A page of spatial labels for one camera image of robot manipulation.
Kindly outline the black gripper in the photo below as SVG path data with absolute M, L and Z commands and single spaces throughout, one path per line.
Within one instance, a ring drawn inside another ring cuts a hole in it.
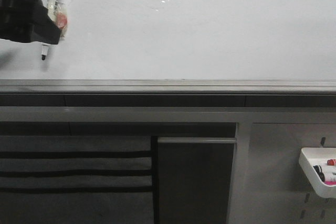
M 1 39 L 57 45 L 60 35 L 42 0 L 1 0 Z

